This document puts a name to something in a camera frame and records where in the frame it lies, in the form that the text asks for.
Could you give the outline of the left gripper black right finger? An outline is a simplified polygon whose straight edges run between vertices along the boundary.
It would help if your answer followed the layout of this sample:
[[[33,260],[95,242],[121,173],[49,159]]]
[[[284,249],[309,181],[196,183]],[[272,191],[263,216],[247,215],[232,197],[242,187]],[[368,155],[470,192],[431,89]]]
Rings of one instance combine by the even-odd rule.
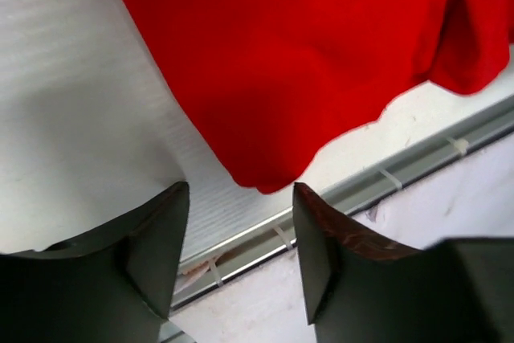
[[[293,189],[308,323],[319,342],[510,342],[513,241],[396,242]]]

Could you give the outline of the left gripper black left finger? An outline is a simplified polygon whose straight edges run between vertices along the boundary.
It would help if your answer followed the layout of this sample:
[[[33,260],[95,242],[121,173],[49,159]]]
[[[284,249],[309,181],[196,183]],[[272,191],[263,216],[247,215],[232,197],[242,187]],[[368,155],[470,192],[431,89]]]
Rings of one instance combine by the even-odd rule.
[[[4,342],[156,342],[169,319],[190,208],[177,182],[43,251],[1,258]]]

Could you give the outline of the red t-shirt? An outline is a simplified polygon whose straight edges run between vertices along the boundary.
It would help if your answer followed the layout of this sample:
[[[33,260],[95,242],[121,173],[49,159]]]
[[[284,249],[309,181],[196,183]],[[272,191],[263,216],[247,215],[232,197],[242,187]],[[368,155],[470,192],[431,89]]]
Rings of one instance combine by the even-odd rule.
[[[122,1],[217,159],[264,194],[418,84],[481,91],[513,42],[513,0]]]

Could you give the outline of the aluminium table rail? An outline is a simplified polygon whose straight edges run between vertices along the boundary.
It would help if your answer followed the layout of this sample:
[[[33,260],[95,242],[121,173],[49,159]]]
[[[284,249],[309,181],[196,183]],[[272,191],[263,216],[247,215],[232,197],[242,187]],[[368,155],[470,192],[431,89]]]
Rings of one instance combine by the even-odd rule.
[[[513,100],[507,98],[327,190],[323,199],[412,247],[513,233]],[[162,342],[314,342],[292,211],[202,254]]]

